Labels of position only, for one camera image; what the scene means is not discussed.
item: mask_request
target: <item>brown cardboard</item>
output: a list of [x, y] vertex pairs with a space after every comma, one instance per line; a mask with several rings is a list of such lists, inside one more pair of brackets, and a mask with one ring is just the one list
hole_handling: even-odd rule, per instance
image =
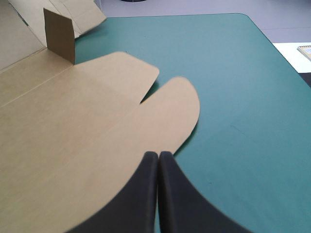
[[0, 71], [44, 48], [7, 0], [0, 0], [0, 39]]
[[74, 32], [72, 20], [44, 9], [47, 47], [74, 64]]
[[[120, 55], [104, 57], [106, 69], [117, 68], [110, 65]], [[54, 78], [0, 109], [0, 232], [64, 232], [81, 223], [118, 193], [145, 151], [175, 152], [197, 122], [198, 96], [184, 78], [118, 119], [110, 112], [131, 101], [91, 80]]]
[[71, 19], [44, 10], [49, 49], [39, 51], [0, 71], [0, 107], [62, 73], [74, 63]]
[[[70, 30], [73, 27], [75, 38], [106, 19], [92, 0], [9, 0], [9, 2], [29, 25], [22, 21], [8, 0], [0, 0], [0, 73], [47, 46], [43, 8], [64, 16], [62, 22], [69, 22], [67, 18], [73, 19]], [[66, 42], [73, 40], [73, 37], [66, 40], [64, 37], [58, 37], [57, 40]]]
[[45, 46], [47, 44], [43, 8], [72, 19], [75, 38], [106, 20], [106, 16], [93, 0], [9, 0], [9, 2]]
[[73, 66], [48, 49], [0, 73], [0, 232], [69, 230], [118, 193], [145, 151], [178, 149], [198, 96], [175, 78], [140, 104], [158, 73], [123, 52]]

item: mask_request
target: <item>cardboard flap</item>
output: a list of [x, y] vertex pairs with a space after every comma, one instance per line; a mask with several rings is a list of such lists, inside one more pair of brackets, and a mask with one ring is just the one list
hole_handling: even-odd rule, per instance
[[43, 48], [7, 0], [0, 0], [0, 35], [0, 70]]
[[[90, 81], [81, 77], [73, 83], [82, 87]], [[108, 130], [103, 127], [107, 112], [102, 107], [107, 98], [100, 98], [100, 87], [92, 99], [83, 96], [86, 87], [68, 99], [68, 91], [77, 85], [56, 84], [41, 86], [1, 112], [2, 121], [11, 116], [6, 124], [0, 123], [0, 133], [6, 134], [0, 147], [3, 232], [65, 232], [81, 223], [120, 191], [144, 152], [175, 152], [199, 116], [197, 93], [184, 78], [169, 81]], [[97, 86], [87, 92], [94, 93]], [[54, 96], [48, 102], [58, 92], [67, 99]], [[42, 102], [45, 94], [49, 98]], [[29, 108], [38, 98], [41, 101]], [[113, 102], [119, 102], [116, 96]], [[12, 206], [18, 211], [11, 211]]]
[[43, 8], [73, 20], [74, 36], [94, 28], [106, 19], [93, 0], [9, 0], [45, 46]]
[[74, 64], [75, 47], [72, 20], [44, 9], [47, 47]]
[[76, 37], [96, 27], [106, 16], [93, 0], [50, 0], [60, 14], [73, 21]]

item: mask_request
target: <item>cardboard tab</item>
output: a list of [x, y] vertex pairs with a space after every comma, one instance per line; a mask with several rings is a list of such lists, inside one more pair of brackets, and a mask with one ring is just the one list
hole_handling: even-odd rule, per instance
[[75, 45], [72, 20], [44, 9], [47, 47], [59, 56], [75, 62]]

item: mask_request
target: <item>green table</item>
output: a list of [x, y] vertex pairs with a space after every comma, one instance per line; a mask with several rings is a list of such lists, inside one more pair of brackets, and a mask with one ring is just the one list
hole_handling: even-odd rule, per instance
[[196, 87], [176, 159], [209, 201], [255, 232], [311, 229], [311, 91], [247, 16], [109, 18], [76, 41], [78, 62], [117, 50], [159, 67], [153, 91], [178, 75]]

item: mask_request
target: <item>white object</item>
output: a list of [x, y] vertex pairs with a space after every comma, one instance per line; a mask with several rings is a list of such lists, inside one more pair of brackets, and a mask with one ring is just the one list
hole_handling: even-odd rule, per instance
[[309, 61], [297, 48], [311, 45], [309, 43], [275, 43], [277, 50], [285, 57], [298, 73], [310, 73], [311, 61]]

